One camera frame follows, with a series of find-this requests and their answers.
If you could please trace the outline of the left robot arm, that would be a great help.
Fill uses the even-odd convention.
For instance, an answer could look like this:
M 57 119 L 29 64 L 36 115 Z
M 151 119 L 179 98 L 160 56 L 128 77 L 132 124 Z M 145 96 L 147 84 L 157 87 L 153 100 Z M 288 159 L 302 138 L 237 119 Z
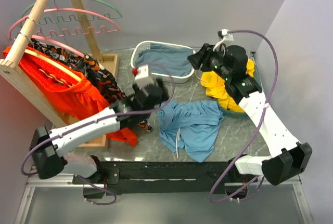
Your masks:
M 161 79 L 144 86 L 133 84 L 133 89 L 132 95 L 77 123 L 52 130 L 36 129 L 27 156 L 33 159 L 39 178 L 66 173 L 82 176 L 91 183 L 100 182 L 104 171 L 99 159 L 72 151 L 96 137 L 137 125 L 173 96 Z

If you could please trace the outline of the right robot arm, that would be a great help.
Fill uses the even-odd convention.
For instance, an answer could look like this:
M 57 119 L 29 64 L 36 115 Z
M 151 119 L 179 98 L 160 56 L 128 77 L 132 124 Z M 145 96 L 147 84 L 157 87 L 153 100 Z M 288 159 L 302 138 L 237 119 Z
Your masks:
M 269 149 L 269 156 L 236 156 L 225 170 L 232 181 L 254 175 L 263 176 L 277 186 L 304 172 L 312 148 L 287 129 L 268 103 L 259 83 L 247 74 L 248 57 L 244 48 L 230 45 L 221 51 L 204 44 L 187 59 L 195 70 L 212 71 L 224 80 L 227 93 L 259 129 Z

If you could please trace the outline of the light blue shorts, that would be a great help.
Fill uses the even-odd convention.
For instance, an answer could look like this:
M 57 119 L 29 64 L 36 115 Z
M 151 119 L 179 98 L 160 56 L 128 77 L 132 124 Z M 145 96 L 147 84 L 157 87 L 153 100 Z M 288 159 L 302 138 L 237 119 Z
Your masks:
M 159 140 L 173 153 L 184 149 L 191 159 L 201 163 L 214 151 L 223 120 L 216 101 L 171 101 L 158 112 Z

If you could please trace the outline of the pink wire hanger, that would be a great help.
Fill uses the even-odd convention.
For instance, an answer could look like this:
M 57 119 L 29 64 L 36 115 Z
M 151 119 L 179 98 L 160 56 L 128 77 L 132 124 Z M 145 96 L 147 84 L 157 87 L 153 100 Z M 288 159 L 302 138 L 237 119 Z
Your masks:
M 22 13 L 22 18 L 20 18 L 17 22 L 15 22 L 9 29 L 8 31 L 8 39 L 9 40 L 13 40 L 12 37 L 11 37 L 11 33 L 13 31 L 14 28 L 16 28 L 17 25 L 20 25 L 21 27 L 23 26 L 23 21 L 25 21 L 29 15 L 24 15 L 25 13 L 27 13 L 30 9 L 32 9 L 32 7 L 34 6 L 34 3 L 31 4 L 23 13 Z M 92 30 L 94 33 L 101 33 L 102 31 L 105 31 L 107 33 L 109 32 L 117 32 L 117 31 L 121 31 L 119 26 L 112 20 L 112 19 L 108 19 L 106 17 L 104 17 L 103 15 L 101 14 L 98 14 L 98 13 L 95 13 L 93 11 L 89 11 L 89 10 L 85 10 L 85 9 L 78 9 L 78 8 L 50 8 L 50 9 L 45 9 L 43 13 L 48 13 L 48 12 L 58 12 L 58 11 L 68 11 L 68 12 L 75 12 L 75 13 L 86 13 L 87 16 L 88 15 L 91 15 L 91 16 L 95 16 L 97 17 L 97 19 L 99 20 L 105 20 L 109 23 L 111 23 L 115 29 L 114 30 L 107 30 L 106 26 L 105 25 L 101 25 L 99 27 L 99 31 L 95 31 L 95 29 L 93 27 L 87 27 L 87 31 L 84 32 L 82 28 L 75 28 L 75 33 L 70 33 L 70 31 L 68 29 L 62 29 L 62 34 L 58 34 L 55 30 L 50 30 L 49 32 L 49 36 L 44 36 L 43 33 L 41 32 L 41 30 L 39 32 L 37 32 L 37 35 L 39 36 L 43 36 L 45 38 L 53 38 L 54 36 L 57 36 L 57 37 L 64 37 L 66 35 L 69 35 L 69 36 L 75 36 L 75 35 L 78 35 L 78 33 L 80 32 L 81 34 L 84 34 L 84 35 L 88 35 L 90 33 L 90 30 Z

